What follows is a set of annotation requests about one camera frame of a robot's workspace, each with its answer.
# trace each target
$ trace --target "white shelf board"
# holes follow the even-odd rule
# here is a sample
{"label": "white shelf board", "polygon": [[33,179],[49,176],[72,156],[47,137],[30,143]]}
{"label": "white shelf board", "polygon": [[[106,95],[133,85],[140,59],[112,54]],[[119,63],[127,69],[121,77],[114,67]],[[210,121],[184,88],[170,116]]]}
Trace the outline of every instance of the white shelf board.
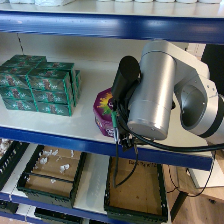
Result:
{"label": "white shelf board", "polygon": [[[7,110],[2,99],[0,99],[0,126],[97,142],[114,143],[113,138],[103,136],[95,124],[93,104],[99,92],[112,86],[116,72],[107,70],[82,70],[81,72],[82,93],[72,117]],[[176,108],[171,112],[168,137],[160,141],[160,143],[183,147],[207,145],[204,139],[182,128],[179,119],[180,108],[175,96],[174,101]],[[210,152],[196,154],[211,157]]]}
{"label": "white shelf board", "polygon": [[74,208],[106,214],[103,205],[108,165],[109,156],[87,155]]}
{"label": "white shelf board", "polygon": [[30,207],[32,207],[32,206],[20,204],[19,207],[18,207],[18,209],[17,209],[17,211],[16,211],[16,214],[26,217],[27,216],[27,213],[30,210]]}
{"label": "white shelf board", "polygon": [[[16,185],[19,176],[23,172],[35,149],[35,144],[29,145],[27,151],[24,153],[24,156],[18,163],[15,173],[12,174],[7,182],[8,185],[11,185],[12,192],[10,192],[10,190],[6,192],[6,190],[3,189],[4,193],[21,198],[28,198],[25,193],[17,190]],[[108,164],[109,156],[98,154],[87,155],[79,183],[74,209],[106,215],[106,212],[104,211],[104,194],[106,189]],[[34,216],[34,211],[34,206],[20,204],[17,213],[25,217],[27,214],[30,218],[40,220]]]}
{"label": "white shelf board", "polygon": [[0,10],[48,13],[224,18],[224,5],[222,3],[139,3],[134,1],[123,3],[116,1],[101,2],[95,0],[78,0],[60,7],[41,7],[34,4],[3,3],[0,4]]}
{"label": "white shelf board", "polygon": [[35,210],[36,210],[36,207],[35,207],[35,206],[30,206],[30,208],[29,208],[29,210],[28,210],[28,213],[27,213],[27,216],[30,217],[30,218],[34,218],[34,219],[41,220],[41,218],[36,217],[36,216],[34,215]]}

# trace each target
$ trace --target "blue shelf frame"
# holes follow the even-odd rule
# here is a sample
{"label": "blue shelf frame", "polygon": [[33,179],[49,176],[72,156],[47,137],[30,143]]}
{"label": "blue shelf frame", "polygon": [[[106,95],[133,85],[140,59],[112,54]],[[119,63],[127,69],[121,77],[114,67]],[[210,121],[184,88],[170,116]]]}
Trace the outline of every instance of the blue shelf frame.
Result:
{"label": "blue shelf frame", "polygon": [[74,216],[78,216],[81,218],[98,220],[101,222],[106,222],[106,223],[111,223],[111,224],[129,224],[127,222],[110,219],[110,218],[108,218],[108,216],[106,214],[95,213],[95,212],[85,211],[85,210],[76,209],[76,208],[73,208],[73,209],[65,208],[65,207],[51,205],[51,204],[47,204],[47,203],[43,203],[43,202],[32,201],[29,198],[23,198],[23,197],[19,197],[16,195],[12,195],[12,202],[19,203],[19,204],[32,205],[32,206],[36,206],[38,208],[48,209],[51,211],[61,212],[61,213],[65,213],[68,215],[74,215]]}
{"label": "blue shelf frame", "polygon": [[[0,137],[34,144],[49,145],[52,147],[66,148],[71,150],[75,149],[87,153],[116,156],[115,145],[105,142],[97,142],[86,139],[71,138],[4,127],[0,127]],[[186,155],[181,153],[173,153],[140,147],[138,148],[138,151],[139,160],[142,161],[169,164],[207,171],[210,170],[212,164],[211,157]],[[133,149],[123,152],[121,146],[119,147],[119,156],[126,159],[135,159],[136,157]]]}
{"label": "blue shelf frame", "polygon": [[0,212],[0,216],[6,217],[6,218],[9,218],[9,219],[17,219],[17,220],[20,220],[20,221],[26,221],[25,216],[18,215],[18,214],[10,214],[10,213],[6,213],[6,212]]}
{"label": "blue shelf frame", "polygon": [[224,44],[224,18],[0,11],[0,32]]}

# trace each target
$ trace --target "black cable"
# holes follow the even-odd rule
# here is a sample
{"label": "black cable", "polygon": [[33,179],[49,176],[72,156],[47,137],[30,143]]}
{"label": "black cable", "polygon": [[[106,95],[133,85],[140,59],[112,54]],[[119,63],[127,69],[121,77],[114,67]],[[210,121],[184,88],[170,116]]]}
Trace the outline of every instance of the black cable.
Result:
{"label": "black cable", "polygon": [[169,193],[172,193],[176,190],[177,188],[175,187],[172,191],[167,191],[166,193],[169,194]]}
{"label": "black cable", "polygon": [[135,169],[138,164],[138,150],[137,150],[136,146],[135,146],[135,153],[136,153],[136,160],[135,160],[135,165],[134,165],[132,171],[129,173],[129,175],[124,180],[122,180],[119,184],[116,184],[116,177],[117,177],[117,172],[118,172],[118,161],[119,161],[118,142],[116,142],[116,163],[115,163],[115,169],[114,169],[114,174],[113,174],[113,187],[114,188],[117,188],[117,187],[121,186],[123,183],[125,183],[135,172]]}
{"label": "black cable", "polygon": [[[199,193],[196,194],[196,195],[189,195],[189,194],[187,194],[187,193],[184,192],[185,194],[187,194],[187,197],[195,198],[195,197],[198,197],[199,195],[201,195],[201,194],[204,192],[204,190],[205,190],[205,188],[207,187],[207,184],[208,184],[208,182],[209,182],[209,180],[210,180],[210,177],[211,177],[211,175],[212,175],[212,170],[213,170],[214,163],[215,163],[215,155],[216,155],[216,152],[214,152],[213,162],[212,162],[211,169],[210,169],[210,173],[209,173],[208,179],[207,179],[207,181],[206,181],[206,183],[205,183],[205,186],[203,187],[203,189],[201,190],[201,192],[199,192]],[[168,165],[168,167],[169,167],[170,180],[171,180],[171,182],[172,182],[172,184],[173,184],[173,186],[174,186],[175,188],[174,188],[172,191],[169,191],[169,192],[167,192],[167,193],[171,193],[171,192],[173,192],[174,190],[178,190],[179,192],[181,192],[181,191],[179,190],[179,188],[174,184],[173,179],[172,179],[172,177],[171,177],[171,173],[170,173],[170,166]]]}
{"label": "black cable", "polygon": [[168,146],[168,145],[163,145],[157,142],[153,142],[151,140],[148,140],[146,138],[144,138],[141,135],[136,134],[135,132],[133,132],[132,130],[130,130],[123,118],[123,113],[120,110],[120,107],[118,105],[117,107],[119,114],[121,115],[120,118],[122,119],[125,128],[123,126],[123,128],[125,130],[127,130],[128,132],[130,132],[132,135],[134,135],[136,138],[138,138],[139,140],[141,140],[142,142],[154,146],[156,148],[160,148],[163,149],[165,151],[170,151],[170,152],[206,152],[206,151],[215,151],[215,150],[219,150],[219,149],[223,149],[224,148],[224,144],[217,144],[217,145],[210,145],[210,146],[197,146],[197,147],[175,147],[175,146]]}

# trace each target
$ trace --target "tray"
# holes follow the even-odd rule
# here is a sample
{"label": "tray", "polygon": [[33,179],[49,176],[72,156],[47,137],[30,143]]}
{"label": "tray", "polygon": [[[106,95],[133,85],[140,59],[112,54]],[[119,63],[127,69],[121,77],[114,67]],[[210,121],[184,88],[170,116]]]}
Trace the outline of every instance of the tray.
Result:
{"label": "tray", "polygon": [[36,217],[41,218],[46,223],[51,224],[60,224],[60,223],[66,223],[66,224],[81,224],[82,218],[67,215],[59,212],[54,212],[42,208],[36,208],[34,215]]}
{"label": "tray", "polygon": [[[134,161],[119,159],[117,183],[132,170]],[[166,192],[162,166],[138,162],[134,174],[120,187],[112,186],[115,158],[110,158],[104,209],[109,218],[130,223],[162,223],[168,221]]]}
{"label": "tray", "polygon": [[0,159],[0,190],[11,176],[12,171],[20,161],[29,143],[14,141]]}
{"label": "tray", "polygon": [[[86,153],[38,145],[18,181],[17,189],[31,200],[72,208],[85,158]],[[70,168],[60,173],[60,167],[65,164],[70,164]]]}
{"label": "tray", "polygon": [[0,211],[15,214],[19,204],[0,200]]}
{"label": "tray", "polygon": [[106,222],[99,222],[99,221],[96,221],[96,220],[89,220],[89,224],[107,224]]}

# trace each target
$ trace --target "small white package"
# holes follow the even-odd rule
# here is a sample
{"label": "small white package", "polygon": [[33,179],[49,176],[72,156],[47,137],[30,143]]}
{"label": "small white package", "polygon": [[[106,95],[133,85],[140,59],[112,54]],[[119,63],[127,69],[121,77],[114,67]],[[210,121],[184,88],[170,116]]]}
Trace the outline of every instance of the small white package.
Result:
{"label": "small white package", "polygon": [[66,5],[73,1],[74,0],[35,0],[35,5],[38,5],[38,6],[61,6],[61,5]]}

